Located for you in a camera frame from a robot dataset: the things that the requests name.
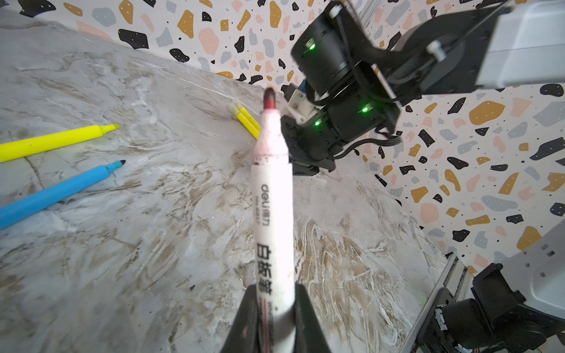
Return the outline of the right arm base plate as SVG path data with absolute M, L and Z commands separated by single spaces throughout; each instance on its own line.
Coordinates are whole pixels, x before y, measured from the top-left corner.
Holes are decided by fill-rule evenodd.
M 427 352 L 526 352 L 564 331 L 564 320 L 532 309 L 510 289 L 503 266 L 489 265 L 472 281 L 472 297 L 435 311 L 436 323 L 421 331 Z

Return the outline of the red white pen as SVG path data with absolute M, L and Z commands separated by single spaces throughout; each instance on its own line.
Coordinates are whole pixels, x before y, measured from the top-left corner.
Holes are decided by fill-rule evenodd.
M 251 167 L 256 301 L 261 352 L 294 351 L 294 216 L 292 164 L 276 93 L 267 88 Z

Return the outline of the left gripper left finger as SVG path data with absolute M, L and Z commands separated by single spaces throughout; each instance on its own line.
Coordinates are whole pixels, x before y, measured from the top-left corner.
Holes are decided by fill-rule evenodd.
M 220 353 L 259 353 L 258 322 L 256 285 L 250 285 Z

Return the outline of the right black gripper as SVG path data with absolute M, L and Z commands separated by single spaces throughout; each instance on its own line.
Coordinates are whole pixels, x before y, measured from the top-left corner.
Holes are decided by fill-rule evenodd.
M 327 104 L 301 126 L 282 116 L 282 134 L 293 171 L 332 172 L 336 160 L 362 144 L 399 144 L 401 138 L 393 135 L 399 116 L 395 104 L 372 101 L 362 94 Z

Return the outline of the yellow highlighter pen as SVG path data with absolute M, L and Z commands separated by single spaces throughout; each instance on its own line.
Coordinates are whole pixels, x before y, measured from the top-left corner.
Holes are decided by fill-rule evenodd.
M 257 129 L 255 129 L 254 126 L 251 125 L 246 117 L 240 112 L 240 110 L 235 106 L 235 102 L 231 102 L 228 109 L 255 139 L 259 138 L 260 132 L 257 131 Z
M 93 125 L 2 144 L 1 162 L 6 163 L 11 160 L 101 138 L 108 132 L 113 132 L 119 128 L 118 124 Z
M 239 102 L 235 103 L 235 106 L 240 110 L 240 112 L 246 117 L 246 119 L 254 126 L 257 131 L 260 132 L 259 123 L 253 118 L 253 116 L 247 111 L 247 109 Z

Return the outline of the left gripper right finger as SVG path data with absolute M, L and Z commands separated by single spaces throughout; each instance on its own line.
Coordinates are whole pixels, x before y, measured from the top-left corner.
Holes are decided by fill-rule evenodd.
M 295 285 L 294 315 L 296 338 L 294 352 L 331 353 L 318 317 L 304 285 Z

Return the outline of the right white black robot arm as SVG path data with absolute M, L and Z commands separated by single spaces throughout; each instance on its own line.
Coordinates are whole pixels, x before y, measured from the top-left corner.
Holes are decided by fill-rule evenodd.
M 313 176 L 381 134 L 377 145 L 400 143 L 400 110 L 423 95 L 467 94 L 564 80 L 564 3 L 509 6 L 483 1 L 474 10 L 436 16 L 374 47 L 354 18 L 331 1 L 301 34 L 291 57 L 305 86 L 290 86 L 306 113 L 282 116 L 293 173 Z

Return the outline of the blue pen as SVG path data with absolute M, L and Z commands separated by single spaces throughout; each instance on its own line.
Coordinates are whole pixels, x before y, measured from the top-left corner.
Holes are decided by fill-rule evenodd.
M 33 216 L 35 213 L 41 212 L 47 207 L 51 207 L 53 204 L 109 178 L 114 171 L 120 169 L 125 163 L 126 160 L 119 160 L 109 165 L 98 166 L 50 188 L 38 191 L 35 194 L 2 207 L 1 230 L 9 228 Z

